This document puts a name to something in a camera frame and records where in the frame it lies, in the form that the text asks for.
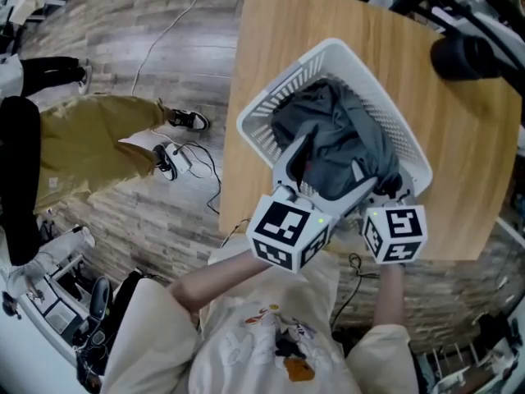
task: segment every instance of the white laundry basket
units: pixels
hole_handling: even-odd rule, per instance
[[[281,156],[272,131],[272,112],[282,99],[323,77],[346,83],[364,108],[381,124],[395,146],[400,163],[413,178],[415,195],[432,181],[432,170],[409,125],[390,96],[361,60],[339,39],[325,39],[283,71],[243,110],[237,129],[273,167]]]

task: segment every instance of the wooden floor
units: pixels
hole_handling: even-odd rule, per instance
[[[25,35],[22,56],[88,57],[94,64],[91,92],[129,94],[148,46],[191,1],[69,0]],[[137,96],[207,115],[212,129],[203,135],[163,130],[178,142],[196,140],[209,148],[219,175],[242,4],[243,0],[199,0],[152,51],[135,91]],[[73,85],[48,89],[34,100],[45,108],[75,92]],[[137,137],[145,145],[156,138],[148,132]],[[86,204],[60,204],[52,215],[61,229],[75,223],[90,227],[97,247],[87,253],[88,261],[111,278],[120,281],[138,265],[173,279],[202,267],[224,238],[217,230],[217,215],[206,207],[217,182],[202,164],[196,164],[195,174],[204,178],[184,174],[170,183],[156,175],[132,181],[94,195]],[[476,332],[470,323],[480,312],[514,305],[524,288],[522,255],[495,229],[476,263],[409,265],[406,301],[413,347],[429,350],[455,341],[466,345]],[[356,280],[347,259],[341,257],[340,263],[343,300]],[[377,269],[370,259],[364,260],[363,268]],[[498,291],[505,276],[509,283]],[[340,323],[369,325],[376,293],[377,281],[365,280]]]

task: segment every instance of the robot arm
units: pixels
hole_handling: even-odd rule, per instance
[[[414,261],[427,240],[423,206],[413,206],[413,182],[400,167],[389,194],[373,193],[376,177],[352,165],[355,187],[337,200],[322,198],[303,182],[310,136],[292,143],[273,168],[273,194],[264,195],[247,230],[253,253],[293,273],[330,240],[337,223],[355,208],[364,213],[363,236],[378,263]]]

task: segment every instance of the white cable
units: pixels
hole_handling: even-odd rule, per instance
[[[184,16],[186,13],[188,13],[188,11],[193,9],[193,7],[195,6],[195,3],[197,1],[198,0],[193,0],[192,3],[189,5],[189,7],[186,10],[184,10],[180,15],[178,15],[178,17],[176,17],[175,20],[163,32],[161,32],[160,35],[149,46],[149,49],[146,52],[146,57],[144,57],[144,60],[140,63],[139,69],[137,70],[137,72],[135,74],[135,79],[133,80],[133,86],[131,86],[131,95],[133,95],[133,93],[135,91],[135,87],[137,85],[137,82],[139,81],[140,71],[142,70],[142,67],[144,67],[144,64],[146,64],[146,61],[148,60],[149,54],[151,54],[151,52],[153,50],[153,47],[155,45],[157,45],[158,41],[160,41],[164,37],[164,35],[167,34],[170,31],[171,28],[173,28],[173,26],[175,26],[175,24],[179,21],[179,19],[182,16]]]
[[[160,135],[161,137],[164,137],[165,139],[168,139],[170,140],[175,146],[177,146],[177,148],[179,148],[180,146],[182,146],[182,144],[180,143],[177,143],[176,141],[174,141],[169,135],[165,135],[164,133],[157,133],[155,130],[150,130],[152,133],[154,133],[155,135]]]

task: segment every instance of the gray shirt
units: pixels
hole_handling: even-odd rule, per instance
[[[29,291],[25,278],[29,278],[34,285],[41,282],[46,275],[42,264],[33,260],[26,265],[17,267],[9,273],[7,278],[7,293],[14,299]]]

